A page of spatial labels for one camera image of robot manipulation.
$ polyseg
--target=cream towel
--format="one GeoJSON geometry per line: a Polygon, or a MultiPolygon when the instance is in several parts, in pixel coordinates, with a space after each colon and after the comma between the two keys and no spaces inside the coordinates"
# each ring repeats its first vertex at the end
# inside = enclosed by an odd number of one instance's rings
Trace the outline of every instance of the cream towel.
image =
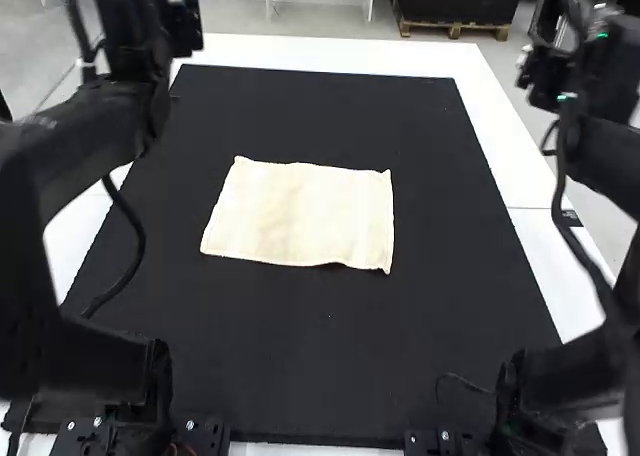
{"type": "Polygon", "coordinates": [[[237,156],[200,251],[287,266],[335,262],[389,274],[391,171],[261,163],[237,156]]]}

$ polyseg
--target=black rubber mat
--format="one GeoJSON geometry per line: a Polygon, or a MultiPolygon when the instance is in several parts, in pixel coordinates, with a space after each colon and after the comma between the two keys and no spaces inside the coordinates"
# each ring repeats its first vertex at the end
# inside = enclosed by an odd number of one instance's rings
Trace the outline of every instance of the black rubber mat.
{"type": "MultiPolygon", "coordinates": [[[[183,66],[172,92],[163,141],[122,189],[145,259],[94,320],[168,341],[174,408],[248,440],[399,447],[405,429],[443,420],[486,431],[491,398],[443,383],[438,406],[436,377],[492,387],[516,350],[559,339],[454,81],[183,66]],[[202,255],[236,155],[391,169],[391,275],[202,255]]],[[[111,211],[64,310],[134,248],[111,211]]]]}

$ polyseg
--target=black cable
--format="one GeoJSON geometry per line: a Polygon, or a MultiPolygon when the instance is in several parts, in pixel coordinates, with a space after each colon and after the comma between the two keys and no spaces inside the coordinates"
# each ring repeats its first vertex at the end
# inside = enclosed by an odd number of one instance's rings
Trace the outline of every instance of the black cable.
{"type": "Polygon", "coordinates": [[[22,423],[20,424],[20,429],[18,431],[14,431],[9,436],[9,447],[7,448],[7,456],[18,456],[18,450],[20,449],[20,436],[24,433],[24,428],[27,426],[27,421],[31,417],[31,410],[33,408],[33,398],[29,401],[29,406],[24,412],[24,416],[22,417],[22,423]]]}
{"type": "MultiPolygon", "coordinates": [[[[576,103],[574,103],[573,101],[566,101],[563,104],[576,103]]],[[[573,119],[569,111],[566,111],[564,113],[565,115],[569,115],[570,119],[573,119]]],[[[556,164],[558,174],[556,178],[556,188],[553,193],[553,199],[551,200],[551,219],[558,228],[560,235],[569,246],[571,252],[591,277],[596,290],[596,294],[598,295],[598,299],[600,300],[600,305],[602,306],[602,309],[604,310],[607,317],[609,317],[612,315],[612,310],[614,308],[611,285],[604,277],[604,274],[602,273],[600,267],[589,257],[582,244],[580,244],[580,242],[578,241],[578,238],[576,238],[576,236],[573,234],[573,231],[571,231],[571,228],[565,221],[564,215],[562,214],[562,196],[565,191],[567,180],[567,168],[565,159],[566,137],[567,133],[572,128],[577,129],[577,127],[577,123],[571,120],[561,121],[561,123],[559,124],[558,135],[556,138],[556,164]]]]}
{"type": "Polygon", "coordinates": [[[102,178],[102,184],[104,185],[104,189],[113,200],[113,204],[120,211],[122,211],[124,216],[127,218],[127,221],[129,221],[129,223],[135,230],[138,240],[138,248],[136,250],[134,260],[131,262],[129,268],[122,275],[122,277],[118,281],[116,281],[115,284],[111,286],[107,291],[99,296],[94,297],[89,303],[89,306],[87,306],[87,308],[82,311],[82,313],[80,313],[80,316],[86,319],[91,319],[96,311],[98,311],[102,306],[115,298],[120,293],[120,291],[122,291],[125,286],[129,284],[129,282],[133,279],[133,276],[136,274],[136,271],[138,271],[138,268],[140,267],[140,263],[142,262],[144,251],[147,245],[147,236],[144,232],[144,227],[142,226],[140,218],[135,213],[133,208],[129,205],[129,203],[120,194],[120,192],[116,189],[113,181],[111,180],[111,176],[107,175],[102,178]]]}
{"type": "Polygon", "coordinates": [[[553,123],[551,123],[551,125],[547,129],[547,132],[544,133],[544,136],[542,137],[542,142],[540,143],[540,152],[542,153],[543,156],[556,155],[555,149],[547,149],[547,143],[549,142],[549,139],[551,138],[551,135],[553,134],[553,132],[558,128],[559,123],[560,123],[559,119],[556,119],[553,123]]]}
{"type": "Polygon", "coordinates": [[[453,380],[455,380],[455,381],[457,381],[459,383],[462,383],[462,385],[466,389],[468,389],[469,391],[472,391],[474,393],[484,394],[484,395],[487,395],[487,396],[493,396],[495,394],[494,391],[491,391],[489,389],[483,388],[482,386],[478,386],[477,384],[472,383],[468,379],[463,378],[459,374],[448,372],[448,373],[441,374],[436,379],[436,384],[435,384],[435,388],[434,389],[435,389],[435,393],[436,393],[436,403],[438,405],[440,404],[440,383],[442,382],[442,380],[447,379],[447,378],[451,378],[451,379],[453,379],[453,380]]]}
{"type": "Polygon", "coordinates": [[[78,46],[80,47],[80,55],[82,57],[82,77],[84,82],[93,81],[96,79],[96,68],[92,61],[92,49],[87,30],[84,26],[82,14],[78,7],[78,0],[64,0],[64,5],[67,8],[67,14],[71,23],[73,33],[78,40],[78,46]]]}

